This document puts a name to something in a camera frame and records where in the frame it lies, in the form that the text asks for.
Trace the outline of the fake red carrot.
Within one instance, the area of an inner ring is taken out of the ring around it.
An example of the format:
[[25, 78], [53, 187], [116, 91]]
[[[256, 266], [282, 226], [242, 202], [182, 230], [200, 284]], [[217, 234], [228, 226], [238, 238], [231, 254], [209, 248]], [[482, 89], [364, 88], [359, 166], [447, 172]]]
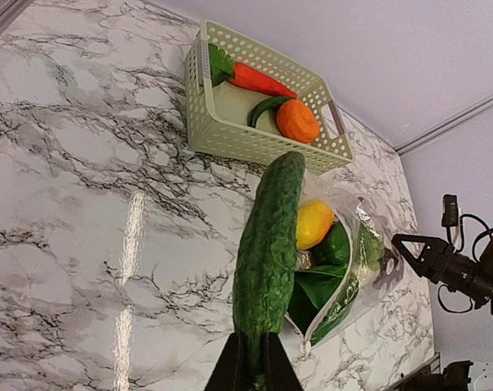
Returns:
[[297, 94], [276, 79], [249, 67], [235, 62], [222, 48], [209, 43], [209, 65], [212, 87], [228, 81], [242, 89], [251, 90], [270, 96], [285, 96], [296, 99]]

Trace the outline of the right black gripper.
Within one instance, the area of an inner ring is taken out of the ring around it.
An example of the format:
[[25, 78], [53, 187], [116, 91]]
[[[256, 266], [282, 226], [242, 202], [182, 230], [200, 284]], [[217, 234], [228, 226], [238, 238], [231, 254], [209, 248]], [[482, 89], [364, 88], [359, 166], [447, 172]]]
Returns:
[[490, 241], [478, 261], [455, 253], [443, 276], [440, 267], [443, 251], [447, 246], [445, 240], [433, 236], [395, 234], [391, 242], [419, 277], [425, 277], [429, 281], [441, 280], [443, 287], [449, 292], [461, 292], [469, 298], [468, 309], [450, 310], [442, 302], [442, 288], [439, 288], [438, 304], [444, 311], [465, 314], [490, 304], [493, 316], [493, 228], [491, 235], [484, 232], [477, 237], [476, 242], [484, 237]]

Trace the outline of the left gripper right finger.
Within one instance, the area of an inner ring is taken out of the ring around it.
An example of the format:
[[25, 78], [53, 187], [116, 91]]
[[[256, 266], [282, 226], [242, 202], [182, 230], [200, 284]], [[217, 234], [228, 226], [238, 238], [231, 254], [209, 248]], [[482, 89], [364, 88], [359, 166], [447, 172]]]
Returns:
[[268, 391], [302, 391], [279, 335], [270, 332], [262, 337], [262, 367]]

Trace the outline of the fake green cucumber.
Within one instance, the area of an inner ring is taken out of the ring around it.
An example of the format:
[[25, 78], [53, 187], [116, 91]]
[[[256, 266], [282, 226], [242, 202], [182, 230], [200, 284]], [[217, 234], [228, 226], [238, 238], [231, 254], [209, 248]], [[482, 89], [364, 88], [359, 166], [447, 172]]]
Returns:
[[237, 253], [233, 324], [246, 338], [247, 390], [264, 390], [262, 336], [278, 333], [293, 292], [297, 264], [297, 210], [305, 158], [287, 152], [273, 160], [258, 184]]

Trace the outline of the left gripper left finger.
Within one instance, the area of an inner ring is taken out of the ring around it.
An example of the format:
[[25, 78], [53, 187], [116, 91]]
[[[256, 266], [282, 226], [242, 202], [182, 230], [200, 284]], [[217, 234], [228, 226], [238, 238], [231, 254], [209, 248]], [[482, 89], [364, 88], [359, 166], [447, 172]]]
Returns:
[[243, 332], [229, 335], [205, 391], [246, 391], [248, 387], [246, 338]]

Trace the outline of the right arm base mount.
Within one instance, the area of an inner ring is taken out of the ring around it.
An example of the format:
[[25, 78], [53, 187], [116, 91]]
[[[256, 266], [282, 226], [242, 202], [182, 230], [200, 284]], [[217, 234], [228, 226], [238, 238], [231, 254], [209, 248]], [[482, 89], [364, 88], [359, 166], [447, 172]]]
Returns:
[[467, 391], [471, 378], [470, 368], [473, 362], [460, 361], [448, 364], [442, 373], [434, 373], [429, 365], [416, 373], [404, 377], [390, 390], [398, 391]]

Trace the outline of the fake orange tangerine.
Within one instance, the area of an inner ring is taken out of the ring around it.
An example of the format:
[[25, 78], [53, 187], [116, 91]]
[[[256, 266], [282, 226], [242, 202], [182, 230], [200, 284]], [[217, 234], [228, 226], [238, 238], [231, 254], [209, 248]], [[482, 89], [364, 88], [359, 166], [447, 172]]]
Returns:
[[309, 144], [319, 137], [319, 123], [301, 100], [291, 99], [282, 104], [275, 121], [280, 133], [293, 141]]

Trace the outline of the clear dotted zip bag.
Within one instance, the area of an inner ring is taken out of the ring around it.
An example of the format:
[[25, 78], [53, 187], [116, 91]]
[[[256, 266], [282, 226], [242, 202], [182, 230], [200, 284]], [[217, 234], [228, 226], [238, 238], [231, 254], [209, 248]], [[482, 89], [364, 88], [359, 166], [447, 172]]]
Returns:
[[366, 314], [403, 278], [403, 261], [391, 244], [392, 201], [307, 172], [300, 205], [314, 202], [328, 206], [334, 218], [319, 243], [298, 253], [286, 316], [305, 353]]

